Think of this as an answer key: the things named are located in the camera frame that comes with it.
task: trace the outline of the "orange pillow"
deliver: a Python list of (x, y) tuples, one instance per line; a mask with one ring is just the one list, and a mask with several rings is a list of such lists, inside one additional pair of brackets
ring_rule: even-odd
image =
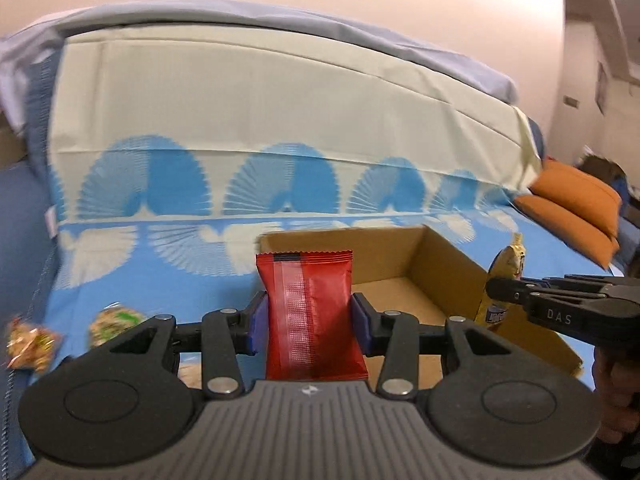
[(558, 204), (535, 195), (516, 197), (516, 206), (525, 215), (548, 229), (569, 247), (607, 269), (619, 245), (586, 220)]
[(556, 160), (546, 160), (529, 188), (568, 209), (609, 237), (618, 236), (620, 195), (603, 181)]

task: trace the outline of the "metal screw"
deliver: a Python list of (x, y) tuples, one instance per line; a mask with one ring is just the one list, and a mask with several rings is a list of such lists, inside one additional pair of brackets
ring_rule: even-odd
[(391, 395), (408, 395), (414, 386), (405, 379), (387, 379), (382, 383), (382, 389)]
[(238, 381), (231, 377), (215, 377), (207, 382), (207, 388), (215, 394), (228, 395), (238, 389)]

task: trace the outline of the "open cardboard box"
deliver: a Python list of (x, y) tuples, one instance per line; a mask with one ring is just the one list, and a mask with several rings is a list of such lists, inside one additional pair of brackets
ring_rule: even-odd
[[(380, 312), (401, 310), (426, 324), (443, 325), (447, 316), (473, 319), (486, 281), (482, 267), (426, 226), (277, 232), (258, 243), (263, 253), (352, 250), (352, 291)], [(581, 359), (560, 336), (527, 322), (519, 307), (498, 334), (569, 374), (580, 373)], [(383, 358), (366, 361), (375, 385)], [(420, 388), (441, 378), (440, 357), (420, 356)]]

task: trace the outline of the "white tag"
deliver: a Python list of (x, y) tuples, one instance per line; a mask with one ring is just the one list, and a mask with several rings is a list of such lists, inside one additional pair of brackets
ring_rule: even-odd
[(58, 235), (58, 221), (56, 220), (56, 207), (51, 206), (44, 213), (44, 222), (47, 224), (47, 231), (49, 231), (49, 238), (55, 238)]
[(614, 276), (618, 276), (619, 278), (625, 275), (619, 268), (617, 268), (614, 264), (609, 264), (609, 269)]

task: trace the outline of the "ribbed surface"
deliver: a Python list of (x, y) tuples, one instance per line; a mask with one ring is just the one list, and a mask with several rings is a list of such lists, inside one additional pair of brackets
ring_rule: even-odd
[(363, 382), (258, 382), (211, 402), (176, 446), (113, 470), (41, 461), (25, 480), (595, 480), (578, 462), (530, 472), (492, 468), (449, 449), (404, 402)]

